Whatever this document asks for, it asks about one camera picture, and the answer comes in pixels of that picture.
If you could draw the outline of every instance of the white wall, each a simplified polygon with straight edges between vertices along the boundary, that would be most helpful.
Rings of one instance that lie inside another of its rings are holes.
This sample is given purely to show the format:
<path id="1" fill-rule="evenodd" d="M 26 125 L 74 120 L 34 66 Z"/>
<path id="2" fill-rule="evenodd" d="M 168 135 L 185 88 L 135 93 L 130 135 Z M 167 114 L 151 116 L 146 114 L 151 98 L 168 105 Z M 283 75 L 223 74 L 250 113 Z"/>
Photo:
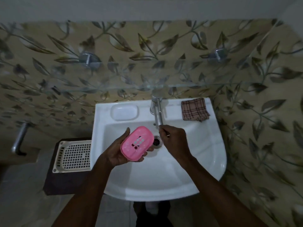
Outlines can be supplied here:
<path id="1" fill-rule="evenodd" d="M 303 37 L 303 0 L 296 0 L 282 13 L 281 19 Z"/>
<path id="2" fill-rule="evenodd" d="M 1 0 L 0 22 L 276 18 L 294 0 Z"/>

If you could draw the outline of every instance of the wash basin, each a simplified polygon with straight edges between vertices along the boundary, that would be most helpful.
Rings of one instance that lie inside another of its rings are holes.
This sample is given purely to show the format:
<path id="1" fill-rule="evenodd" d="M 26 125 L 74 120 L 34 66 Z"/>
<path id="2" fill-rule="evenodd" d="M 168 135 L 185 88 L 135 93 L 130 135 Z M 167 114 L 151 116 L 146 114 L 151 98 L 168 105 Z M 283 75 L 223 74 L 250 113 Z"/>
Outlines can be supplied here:
<path id="1" fill-rule="evenodd" d="M 210 118 L 203 122 L 183 121 L 181 101 L 188 99 L 168 99 L 161 103 L 163 123 L 183 128 L 192 155 L 215 179 L 219 180 L 226 168 L 226 152 L 218 123 L 210 99 L 206 98 L 206 108 Z M 135 116 L 122 116 L 125 120 L 112 118 L 113 107 L 138 107 Z M 150 100 L 120 103 L 96 104 L 92 136 L 91 167 L 109 145 L 121 136 L 127 127 L 134 131 L 146 126 L 154 135 L 159 135 L 150 113 Z M 130 201 L 161 201 L 186 197 L 198 193 L 198 189 L 163 145 L 149 152 L 141 163 L 127 163 L 115 167 L 108 179 L 104 193 Z"/>

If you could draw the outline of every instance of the right hand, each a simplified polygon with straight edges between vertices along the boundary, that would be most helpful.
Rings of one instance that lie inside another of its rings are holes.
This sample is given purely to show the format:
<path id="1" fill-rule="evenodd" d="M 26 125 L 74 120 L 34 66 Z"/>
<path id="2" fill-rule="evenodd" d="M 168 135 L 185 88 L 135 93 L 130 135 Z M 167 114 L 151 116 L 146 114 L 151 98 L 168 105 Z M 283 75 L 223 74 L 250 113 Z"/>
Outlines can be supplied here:
<path id="1" fill-rule="evenodd" d="M 178 162 L 192 158 L 184 129 L 160 125 L 159 133 L 163 144 Z"/>

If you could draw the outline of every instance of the floor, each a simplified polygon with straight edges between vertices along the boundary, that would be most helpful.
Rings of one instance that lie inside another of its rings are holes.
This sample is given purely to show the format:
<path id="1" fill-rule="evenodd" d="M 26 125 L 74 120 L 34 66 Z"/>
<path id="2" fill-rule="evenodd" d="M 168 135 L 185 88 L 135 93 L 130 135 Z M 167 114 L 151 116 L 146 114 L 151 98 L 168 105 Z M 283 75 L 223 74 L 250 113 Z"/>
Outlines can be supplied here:
<path id="1" fill-rule="evenodd" d="M 7 169 L 0 184 L 1 226 L 51 226 L 70 200 L 72 195 L 46 196 L 42 191 L 51 156 L 52 150 L 41 150 L 38 162 L 10 166 Z M 194 226 L 192 200 L 192 197 L 188 197 L 171 201 L 169 219 L 174 227 Z M 133 202 L 104 195 L 96 226 L 134 227 L 136 214 L 132 204 Z M 148 209 L 155 212 L 155 207 L 152 204 L 149 206 Z"/>

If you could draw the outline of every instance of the pink soap dish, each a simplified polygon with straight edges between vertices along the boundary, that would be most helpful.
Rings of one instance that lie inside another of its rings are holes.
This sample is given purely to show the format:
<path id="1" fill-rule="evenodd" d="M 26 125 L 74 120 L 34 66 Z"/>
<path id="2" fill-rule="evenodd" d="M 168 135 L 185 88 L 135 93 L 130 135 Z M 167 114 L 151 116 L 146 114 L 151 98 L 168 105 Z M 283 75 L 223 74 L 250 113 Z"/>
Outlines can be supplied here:
<path id="1" fill-rule="evenodd" d="M 138 161 L 152 146 L 154 136 L 145 126 L 137 127 L 121 144 L 122 154 L 131 161 Z"/>

